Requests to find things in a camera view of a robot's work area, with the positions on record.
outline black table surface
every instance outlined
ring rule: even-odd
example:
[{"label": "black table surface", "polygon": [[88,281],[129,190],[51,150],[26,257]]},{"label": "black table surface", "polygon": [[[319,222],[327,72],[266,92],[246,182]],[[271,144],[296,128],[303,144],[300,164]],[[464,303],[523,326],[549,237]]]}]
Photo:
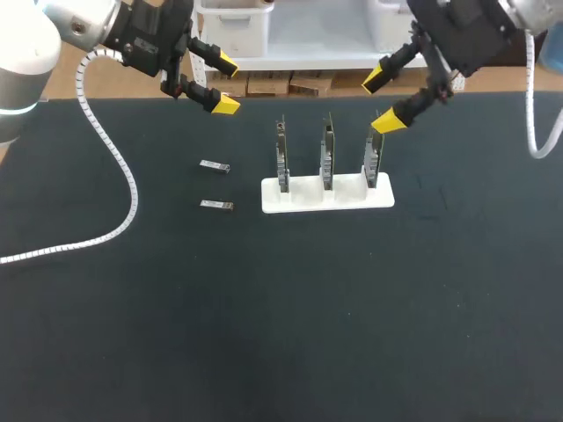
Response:
[{"label": "black table surface", "polygon": [[[0,267],[0,420],[560,420],[563,145],[530,158],[522,94],[389,136],[394,208],[262,214],[276,120],[307,175],[332,112],[355,172],[392,100],[93,101],[139,213],[108,244]],[[537,95],[538,139],[561,104]],[[41,104],[0,166],[0,255],[102,235],[128,206],[77,103]]]}]

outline white holder stand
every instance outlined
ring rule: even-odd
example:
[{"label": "white holder stand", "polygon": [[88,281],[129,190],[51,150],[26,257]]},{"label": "white holder stand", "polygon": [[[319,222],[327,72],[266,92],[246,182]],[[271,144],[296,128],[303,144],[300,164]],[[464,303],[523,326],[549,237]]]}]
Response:
[{"label": "white holder stand", "polygon": [[262,211],[266,214],[308,213],[337,209],[390,208],[395,205],[389,175],[379,173],[377,188],[368,187],[364,169],[356,174],[335,174],[332,191],[318,176],[291,178],[289,193],[282,193],[278,178],[262,180]]}]

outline white shelf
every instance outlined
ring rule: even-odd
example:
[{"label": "white shelf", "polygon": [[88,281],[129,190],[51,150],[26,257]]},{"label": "white shelf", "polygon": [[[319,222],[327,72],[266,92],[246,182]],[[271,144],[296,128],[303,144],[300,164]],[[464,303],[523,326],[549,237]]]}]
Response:
[{"label": "white shelf", "polygon": [[[280,0],[272,12],[267,55],[233,59],[241,70],[372,69],[390,52],[375,51],[365,2]],[[426,63],[417,57],[409,66]]]}]

